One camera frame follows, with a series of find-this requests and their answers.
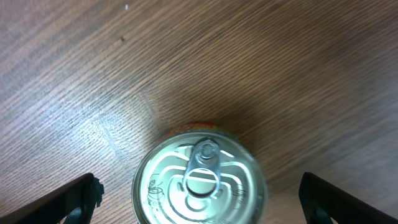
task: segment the wood grain surface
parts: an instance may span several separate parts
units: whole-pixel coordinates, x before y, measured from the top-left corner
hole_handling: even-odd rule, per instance
[[[260,163],[264,223],[305,223],[305,171],[398,218],[397,71],[394,0],[2,0],[0,215],[92,172],[92,223],[136,223],[141,159],[211,121]]]

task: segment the pull tab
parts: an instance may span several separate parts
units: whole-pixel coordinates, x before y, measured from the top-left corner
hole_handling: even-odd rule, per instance
[[[191,158],[188,161],[187,168],[185,169],[182,186],[185,192],[196,198],[213,197],[220,189],[220,147],[212,139],[205,139],[199,141],[192,150]],[[188,177],[192,172],[198,170],[206,170],[214,175],[216,183],[212,191],[206,194],[198,194],[188,187]]]

